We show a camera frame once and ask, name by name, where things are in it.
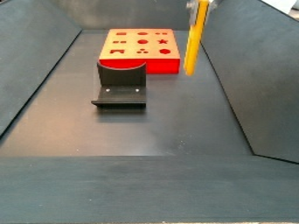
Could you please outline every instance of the yellow pole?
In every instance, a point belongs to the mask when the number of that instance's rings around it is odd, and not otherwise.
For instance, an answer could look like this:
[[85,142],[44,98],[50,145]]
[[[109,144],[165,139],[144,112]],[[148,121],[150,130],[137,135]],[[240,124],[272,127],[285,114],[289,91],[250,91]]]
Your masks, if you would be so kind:
[[184,64],[182,64],[182,68],[185,70],[186,75],[193,74],[193,69],[194,69],[197,54],[200,49],[204,21],[205,21],[208,6],[209,6],[209,0],[197,0],[197,1],[200,3],[198,13],[196,17],[196,24],[190,25],[188,44],[186,44],[186,50],[185,50],[185,56],[184,56]]

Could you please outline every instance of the star-shaped hole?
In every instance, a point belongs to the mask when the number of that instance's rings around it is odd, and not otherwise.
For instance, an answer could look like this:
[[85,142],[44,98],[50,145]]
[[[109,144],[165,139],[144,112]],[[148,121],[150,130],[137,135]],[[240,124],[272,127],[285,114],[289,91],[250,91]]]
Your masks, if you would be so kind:
[[158,44],[166,44],[166,42],[168,42],[168,40],[165,40],[165,39],[160,39],[157,41],[158,41]]

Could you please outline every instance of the dark gray surface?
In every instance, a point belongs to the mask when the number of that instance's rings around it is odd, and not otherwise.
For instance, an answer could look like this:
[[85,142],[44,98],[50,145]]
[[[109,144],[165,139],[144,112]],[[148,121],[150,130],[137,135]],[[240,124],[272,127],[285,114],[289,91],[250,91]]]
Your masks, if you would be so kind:
[[46,0],[0,5],[0,136],[80,28]]
[[[174,33],[182,57],[186,31]],[[146,109],[97,110],[106,33],[84,31],[0,142],[0,156],[250,155],[204,53],[194,75],[146,76]]]
[[253,152],[299,162],[299,23],[257,0],[225,0],[202,45]]
[[0,223],[297,222],[297,173],[250,156],[0,158]]
[[52,0],[84,30],[168,28],[186,31],[186,0]]

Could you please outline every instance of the red box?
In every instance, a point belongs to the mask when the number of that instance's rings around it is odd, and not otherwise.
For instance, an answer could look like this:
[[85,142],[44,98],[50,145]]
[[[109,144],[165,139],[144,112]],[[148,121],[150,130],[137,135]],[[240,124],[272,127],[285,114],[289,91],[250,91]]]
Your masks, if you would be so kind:
[[180,53],[170,29],[112,29],[98,55],[105,67],[130,68],[145,63],[148,74],[177,74]]

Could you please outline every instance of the bin floor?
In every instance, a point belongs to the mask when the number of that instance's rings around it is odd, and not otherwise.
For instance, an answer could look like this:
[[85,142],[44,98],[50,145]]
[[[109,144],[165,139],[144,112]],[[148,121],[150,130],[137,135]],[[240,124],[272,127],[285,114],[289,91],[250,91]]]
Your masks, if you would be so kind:
[[[186,32],[174,34],[182,60]],[[250,155],[204,51],[190,78],[182,68],[178,75],[146,76],[145,110],[90,104],[105,37],[105,31],[80,34],[1,141],[0,156]]]

